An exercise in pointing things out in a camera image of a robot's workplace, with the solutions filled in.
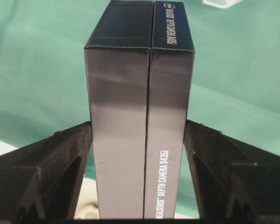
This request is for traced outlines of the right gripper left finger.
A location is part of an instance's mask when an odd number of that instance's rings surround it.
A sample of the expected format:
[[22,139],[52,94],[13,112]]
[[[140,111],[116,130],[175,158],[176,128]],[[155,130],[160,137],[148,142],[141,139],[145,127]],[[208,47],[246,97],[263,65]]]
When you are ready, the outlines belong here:
[[0,155],[0,219],[72,219],[91,144],[87,121]]

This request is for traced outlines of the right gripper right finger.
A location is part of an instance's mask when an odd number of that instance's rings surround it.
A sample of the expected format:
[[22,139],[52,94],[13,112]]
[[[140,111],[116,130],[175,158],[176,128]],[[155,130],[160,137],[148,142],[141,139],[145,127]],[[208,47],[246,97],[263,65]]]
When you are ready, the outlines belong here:
[[184,145],[201,219],[280,219],[280,156],[190,120]]

